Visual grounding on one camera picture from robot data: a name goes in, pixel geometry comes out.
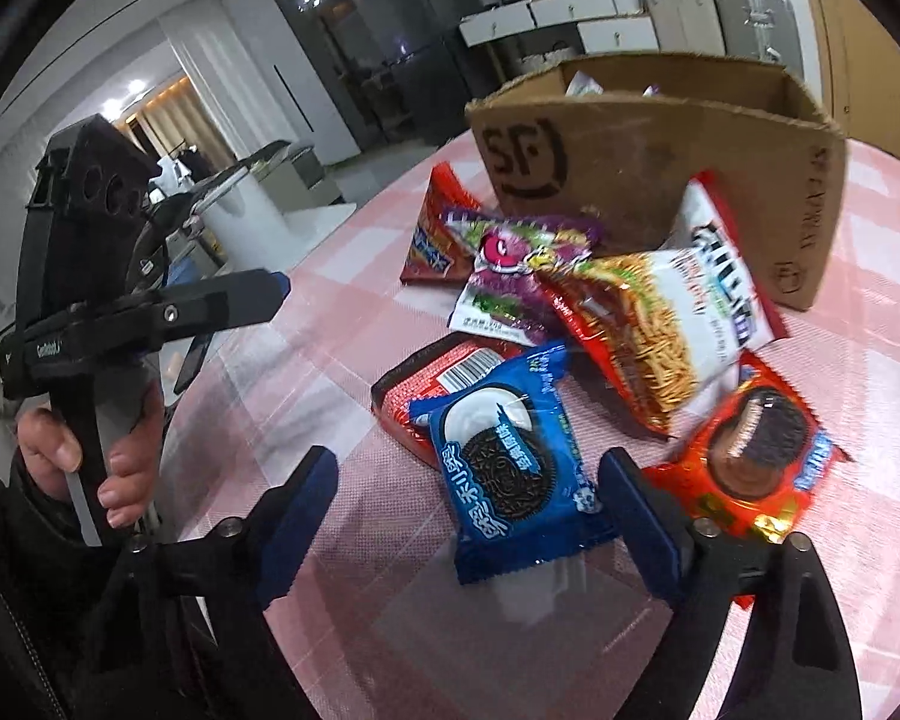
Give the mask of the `person left hand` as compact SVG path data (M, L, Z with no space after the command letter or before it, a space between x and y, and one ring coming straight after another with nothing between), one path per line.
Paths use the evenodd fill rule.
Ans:
M164 431L164 397L159 383L149 385L133 430L109 453L110 473L98 488L98 502L112 528L125 528L144 517L159 479ZM69 502L66 475L80 468L82 450L66 422L48 408L34 408L17 420L17 444L23 465L43 494Z

